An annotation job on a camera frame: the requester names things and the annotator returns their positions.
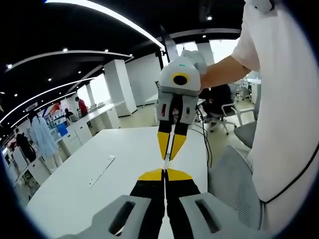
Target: window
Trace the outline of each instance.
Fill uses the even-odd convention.
[[[79,90],[78,90],[78,97],[82,100],[84,100],[84,103],[87,107],[91,106],[91,101],[89,98],[89,94],[88,94],[88,90],[86,89],[86,86],[82,86]]]
[[[231,55],[237,46],[238,39],[236,40],[211,40],[209,41],[211,51],[214,55],[214,62],[217,63],[227,56]]]
[[[183,49],[189,50],[189,51],[198,51],[197,45],[194,41],[177,44],[176,48],[177,48],[177,52],[179,56],[181,55],[181,52],[183,51]]]
[[[90,82],[94,102],[98,105],[101,102],[108,101],[110,97],[108,86],[104,75],[101,74]]]

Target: floor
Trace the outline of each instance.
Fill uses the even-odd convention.
[[[145,127],[145,126],[154,126],[155,123],[155,112],[154,104],[147,105],[144,107],[138,107],[138,110],[129,117],[120,118],[121,128],[131,128],[131,127]],[[239,101],[236,104],[236,107],[240,110],[253,108],[254,105],[248,100]],[[252,112],[242,114],[243,124],[252,122],[254,116]],[[227,121],[235,123],[237,126],[240,126],[238,117],[231,116],[227,118]],[[205,124],[205,129],[208,131],[208,141],[212,151],[212,165],[218,157],[222,154],[225,147],[228,145],[234,146],[244,157],[247,156],[250,148],[246,147],[234,134],[234,126],[227,125],[229,130],[229,135],[226,135],[226,131],[222,125],[218,125],[214,128],[214,132],[210,132],[210,125]]]

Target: curved light strip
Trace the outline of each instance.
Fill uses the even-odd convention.
[[[101,6],[101,5],[97,4],[97,3],[94,3],[94,2],[91,2],[91,1],[87,1],[87,0],[47,0],[45,3],[53,3],[53,2],[55,2],[55,3],[69,3],[69,4],[85,6],[85,7],[88,7],[90,9],[102,12],[102,13],[104,13],[104,14],[106,14],[108,16],[111,16],[111,17],[123,22],[124,24],[130,26],[134,30],[138,31],[140,34],[146,36],[149,40],[154,42],[162,50],[165,50],[164,45],[161,44],[158,40],[156,40],[156,38],[153,37],[152,35],[150,35],[147,31],[142,29],[140,26],[136,25],[134,22],[128,20],[126,17],[123,17],[122,15],[118,14],[117,12],[114,12],[114,11],[110,10],[107,7]]]
[[[19,61],[15,64],[12,65],[12,67],[9,69],[6,69],[5,72],[8,72],[10,70],[12,70],[14,67],[17,67],[18,65],[21,65],[25,62],[28,61],[32,61],[41,57],[45,57],[45,56],[53,56],[53,55],[61,55],[61,54],[72,54],[72,53],[94,53],[94,54],[105,54],[105,55],[114,55],[114,56],[125,56],[125,57],[129,57],[129,58],[133,58],[133,56],[129,56],[129,55],[125,55],[125,54],[121,54],[121,53],[115,53],[115,52],[104,52],[104,51],[89,51],[89,50],[73,50],[73,51],[53,51],[53,52],[47,52],[47,53],[43,53],[43,54],[39,54],[36,56],[31,56],[28,57],[22,61]]]
[[[72,84],[75,84],[75,83],[78,83],[78,82],[82,82],[82,81],[89,81],[89,80],[93,80],[93,79],[95,79],[95,77],[87,78],[87,79],[83,79],[83,80],[79,80],[79,81],[70,82],[70,83],[64,84],[64,85],[62,85],[62,86],[58,86],[58,87],[52,88],[52,89],[50,89],[50,90],[47,90],[47,91],[45,91],[45,92],[42,92],[42,93],[40,93],[40,94],[38,94],[38,95],[36,95],[36,96],[34,96],[34,97],[32,97],[32,98],[26,100],[25,102],[21,103],[21,104],[18,105],[17,107],[15,107],[12,111],[10,111],[8,114],[6,114],[6,115],[0,120],[0,123],[2,123],[2,122],[3,122],[9,115],[11,115],[16,109],[20,108],[20,107],[23,106],[24,104],[28,103],[29,101],[34,100],[35,98],[37,98],[37,97],[39,97],[39,96],[42,96],[42,95],[44,95],[44,94],[46,94],[46,93],[48,93],[48,92],[50,92],[50,91],[54,91],[54,90],[59,89],[59,88],[64,87],[64,86],[72,85]]]
[[[41,106],[38,107],[38,108],[36,108],[35,111],[37,111],[38,109],[42,108],[43,106],[46,106],[46,105],[48,105],[48,104],[50,104],[50,103],[52,103],[52,102],[55,102],[55,101],[57,101],[57,100],[59,100],[59,99],[61,99],[61,98],[64,98],[64,97],[66,97],[66,96],[69,96],[69,95],[72,95],[72,94],[75,94],[75,93],[76,93],[76,91],[74,91],[74,92],[72,92],[72,93],[69,93],[69,94],[67,94],[67,95],[61,96],[61,97],[59,97],[59,98],[56,98],[56,99],[54,99],[54,100],[52,100],[52,101],[50,101],[50,102],[48,102],[48,103],[45,103],[44,105],[41,105]]]
[[[19,123],[21,120],[23,120],[25,117],[27,117],[29,114],[26,114],[21,119],[19,119],[17,122],[15,122],[10,128],[14,127],[17,123]]]

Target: white shirt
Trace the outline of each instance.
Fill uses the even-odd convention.
[[[260,71],[261,105],[253,148],[253,181],[262,201],[284,189],[306,166],[319,142],[319,72],[297,23],[282,6],[262,14],[244,7],[232,57]],[[283,195],[266,205],[263,228],[280,231],[305,199],[319,155]]]

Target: white lab coat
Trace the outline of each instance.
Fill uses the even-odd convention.
[[[58,145],[54,141],[44,118],[33,118],[30,135],[33,142],[39,147],[42,157],[49,158],[58,152]]]

